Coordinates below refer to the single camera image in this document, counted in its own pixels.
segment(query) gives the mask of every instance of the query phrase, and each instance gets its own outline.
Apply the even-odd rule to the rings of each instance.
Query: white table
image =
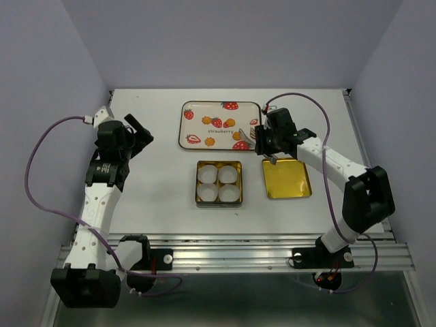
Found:
[[[328,145],[362,164],[342,90],[290,89],[117,89],[111,108],[117,119],[132,113],[155,140],[130,161],[130,175],[116,207],[111,234],[322,234],[331,225],[322,175],[308,167],[313,195],[269,200],[262,157],[254,152],[187,151],[178,145],[181,108],[190,100],[253,101],[263,106],[271,97],[300,91],[325,107],[331,122]],[[289,108],[297,128],[320,138],[326,122],[315,105],[301,97],[284,97],[274,105]],[[194,202],[199,160],[239,160],[243,165],[241,208],[197,208]],[[343,194],[331,185],[334,209],[341,214]],[[372,233],[383,232],[378,224]]]

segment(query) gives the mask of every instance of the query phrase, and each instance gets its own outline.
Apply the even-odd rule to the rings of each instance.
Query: strawberry tray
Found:
[[[182,107],[178,143],[184,149],[253,151],[260,117],[254,102],[190,101]]]

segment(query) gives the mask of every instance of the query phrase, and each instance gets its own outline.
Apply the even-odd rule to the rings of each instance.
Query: strawberry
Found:
[[[196,135],[191,135],[191,134],[188,134],[188,135],[186,136],[186,140],[187,140],[188,143],[190,143],[190,144],[197,144],[197,143],[200,143],[200,142],[201,142],[201,139],[200,139],[198,136],[196,136]]]
[[[249,150],[250,146],[245,141],[236,142],[233,146],[234,150]]]
[[[183,115],[185,116],[185,118],[190,121],[193,118],[193,112],[191,109],[185,109],[185,111],[183,112]]]
[[[212,118],[212,125],[214,125],[216,128],[221,128],[223,126],[223,121],[217,117]]]
[[[236,110],[239,108],[237,102],[222,102],[221,106],[227,110]]]

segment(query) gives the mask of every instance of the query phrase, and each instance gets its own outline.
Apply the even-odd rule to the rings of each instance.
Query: tray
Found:
[[[278,159],[275,165],[262,160],[266,195],[270,199],[303,198],[312,195],[306,165],[293,158]]]
[[[205,202],[200,199],[200,197],[197,194],[197,188],[202,184],[198,180],[198,170],[206,165],[214,165],[218,168],[218,170],[224,166],[232,166],[236,169],[238,172],[238,177],[236,179],[235,183],[231,183],[233,185],[236,185],[239,187],[239,199],[235,202],[222,202],[219,199],[219,196],[215,199],[215,201],[211,202]],[[215,181],[216,186],[218,186],[218,189],[223,187],[225,184],[222,183],[218,178]],[[199,161],[197,163],[197,174],[196,174],[196,204],[199,208],[238,208],[243,203],[243,166],[240,161]]]
[[[178,143],[184,149],[253,151],[239,129],[254,136],[260,123],[260,107],[254,102],[190,101],[182,107]]]

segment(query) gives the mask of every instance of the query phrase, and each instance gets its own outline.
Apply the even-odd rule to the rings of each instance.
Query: wall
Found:
[[[436,315],[436,2],[406,0],[360,75],[352,101],[372,164],[390,175],[396,237],[409,244]]]
[[[401,0],[62,0],[110,88],[351,87]]]
[[[25,197],[25,165],[54,121],[93,114],[106,86],[58,0],[0,2],[0,317],[2,326],[39,326],[51,270],[73,225]],[[78,213],[94,131],[66,123],[36,157],[31,189],[44,204]]]

